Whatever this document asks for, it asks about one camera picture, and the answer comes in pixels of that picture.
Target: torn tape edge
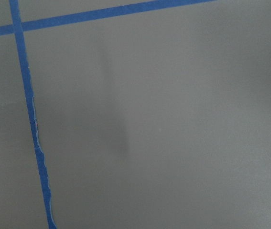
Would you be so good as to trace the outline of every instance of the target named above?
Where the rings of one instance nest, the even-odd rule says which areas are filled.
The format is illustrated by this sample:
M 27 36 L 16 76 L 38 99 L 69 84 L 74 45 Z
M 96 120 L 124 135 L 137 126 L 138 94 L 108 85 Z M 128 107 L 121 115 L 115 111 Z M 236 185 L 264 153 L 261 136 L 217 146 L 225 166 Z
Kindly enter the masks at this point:
M 51 213 L 51 190 L 49 188 L 49 180 L 47 174 L 47 168 L 45 165 L 45 156 L 39 144 L 38 138 L 38 127 L 35 116 L 35 108 L 34 108 L 34 94 L 31 85 L 31 76 L 29 70 L 29 64 L 27 61 L 27 53 L 26 53 L 26 45 L 25 38 L 22 30 L 22 22 L 19 11 L 18 0 L 9 0 L 10 10 L 12 16 L 12 26 L 15 35 L 15 42 L 17 46 L 17 52 L 19 56 L 19 62 L 22 73 L 22 80 L 25 90 L 26 104 L 28 109 L 30 127 L 33 137 L 34 150 L 40 175 L 40 181 L 42 186 L 42 193 L 44 199 L 44 205 L 46 210 L 47 222 L 49 229 L 56 229 L 56 225 L 54 223 L 52 213 Z

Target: gray wall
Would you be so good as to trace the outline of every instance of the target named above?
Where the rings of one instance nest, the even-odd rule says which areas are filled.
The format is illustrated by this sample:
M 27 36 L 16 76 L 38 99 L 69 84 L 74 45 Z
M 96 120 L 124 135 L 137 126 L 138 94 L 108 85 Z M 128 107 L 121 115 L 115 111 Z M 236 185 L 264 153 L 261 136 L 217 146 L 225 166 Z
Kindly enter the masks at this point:
M 20 9 L 26 21 L 132 2 Z M 271 228 L 270 0 L 25 39 L 59 229 Z M 46 228 L 13 36 L 0 45 L 0 228 Z

